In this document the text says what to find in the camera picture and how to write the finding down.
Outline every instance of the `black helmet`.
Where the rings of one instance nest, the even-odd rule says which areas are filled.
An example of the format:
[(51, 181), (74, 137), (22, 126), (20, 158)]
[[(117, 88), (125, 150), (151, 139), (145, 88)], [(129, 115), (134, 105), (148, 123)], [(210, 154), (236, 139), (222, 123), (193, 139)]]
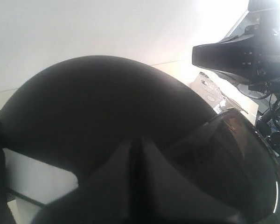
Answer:
[(34, 224), (244, 224), (278, 212), (280, 165), (253, 126), (124, 58), (71, 59), (31, 78), (0, 111), (1, 148), (77, 177), (49, 203), (9, 184), (41, 208)]

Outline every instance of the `white ceiling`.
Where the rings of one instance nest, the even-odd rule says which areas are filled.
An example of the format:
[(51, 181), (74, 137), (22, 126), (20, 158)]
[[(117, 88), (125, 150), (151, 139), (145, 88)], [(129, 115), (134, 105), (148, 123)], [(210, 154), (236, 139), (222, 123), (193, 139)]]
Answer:
[(57, 62), (114, 55), (180, 60), (222, 39), (248, 0), (0, 0), (0, 91)]

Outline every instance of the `tinted visor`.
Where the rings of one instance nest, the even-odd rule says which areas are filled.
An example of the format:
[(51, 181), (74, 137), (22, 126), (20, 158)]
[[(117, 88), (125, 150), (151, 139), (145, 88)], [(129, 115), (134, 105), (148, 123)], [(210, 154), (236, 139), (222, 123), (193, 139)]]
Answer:
[(240, 112), (216, 116), (166, 150), (166, 156), (196, 186), (239, 209), (249, 222), (274, 212), (275, 155)]

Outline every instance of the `helmet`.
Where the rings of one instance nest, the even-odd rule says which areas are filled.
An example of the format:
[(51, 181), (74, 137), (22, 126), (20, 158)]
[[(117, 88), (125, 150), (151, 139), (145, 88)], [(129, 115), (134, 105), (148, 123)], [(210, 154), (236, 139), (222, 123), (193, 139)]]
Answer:
[(242, 224), (276, 212), (280, 166), (253, 126), (124, 58), (75, 58), (28, 80), (0, 111), (2, 148), (8, 189), (37, 207), (34, 224)]

